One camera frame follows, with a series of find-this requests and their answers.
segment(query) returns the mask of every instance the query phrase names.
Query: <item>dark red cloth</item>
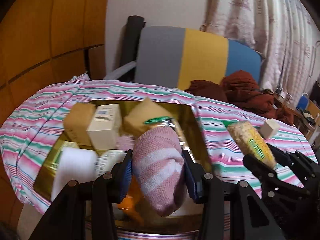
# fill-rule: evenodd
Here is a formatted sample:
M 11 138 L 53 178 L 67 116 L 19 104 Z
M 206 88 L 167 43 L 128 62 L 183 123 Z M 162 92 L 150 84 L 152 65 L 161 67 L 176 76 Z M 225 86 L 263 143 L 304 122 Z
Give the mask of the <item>dark red cloth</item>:
M 274 96 L 262 93 L 251 74 L 243 70 L 223 78 L 220 85 L 206 80 L 193 80 L 185 91 L 194 96 L 231 103 L 268 119 L 274 118 L 293 125 L 293 113 L 281 106 L 275 110 Z

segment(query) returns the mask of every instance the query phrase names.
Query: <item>pink sock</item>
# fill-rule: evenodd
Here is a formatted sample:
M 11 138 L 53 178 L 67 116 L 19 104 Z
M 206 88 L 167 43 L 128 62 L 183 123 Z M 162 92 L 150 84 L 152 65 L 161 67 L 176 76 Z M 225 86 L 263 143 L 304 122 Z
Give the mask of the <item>pink sock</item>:
M 168 216 L 186 195 L 181 146 L 170 127 L 156 127 L 141 135 L 132 156 L 133 173 L 141 191 L 160 216 Z

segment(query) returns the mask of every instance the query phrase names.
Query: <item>chair backrest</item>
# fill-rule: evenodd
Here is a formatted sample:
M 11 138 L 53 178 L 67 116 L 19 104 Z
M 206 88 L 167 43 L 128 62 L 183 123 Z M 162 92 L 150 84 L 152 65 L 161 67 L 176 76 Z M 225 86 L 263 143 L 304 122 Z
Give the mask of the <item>chair backrest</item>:
M 224 76 L 242 69 L 258 82 L 260 64 L 257 52 L 222 36 L 151 26 L 141 32 L 134 81 L 185 90 L 191 80 L 220 83 Z

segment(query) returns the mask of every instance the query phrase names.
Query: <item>chair armrest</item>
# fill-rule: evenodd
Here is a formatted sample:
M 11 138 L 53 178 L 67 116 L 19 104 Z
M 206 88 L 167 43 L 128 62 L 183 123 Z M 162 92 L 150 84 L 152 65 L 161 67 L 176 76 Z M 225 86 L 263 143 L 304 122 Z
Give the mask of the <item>chair armrest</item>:
M 135 68 L 137 66 L 137 63 L 135 61 L 131 61 L 116 70 L 112 71 L 111 73 L 107 74 L 103 79 L 105 80 L 118 80 L 123 75 L 128 73 L 130 70 Z

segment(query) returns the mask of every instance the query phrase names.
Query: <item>floral curtain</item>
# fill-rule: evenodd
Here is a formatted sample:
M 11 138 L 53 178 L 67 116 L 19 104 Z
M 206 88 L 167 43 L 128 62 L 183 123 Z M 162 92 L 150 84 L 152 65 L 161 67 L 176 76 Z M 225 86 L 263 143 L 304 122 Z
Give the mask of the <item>floral curtain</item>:
M 280 82 L 297 104 L 311 68 L 311 23 L 299 0 L 212 0 L 203 30 L 258 51 L 260 86 L 275 91 Z

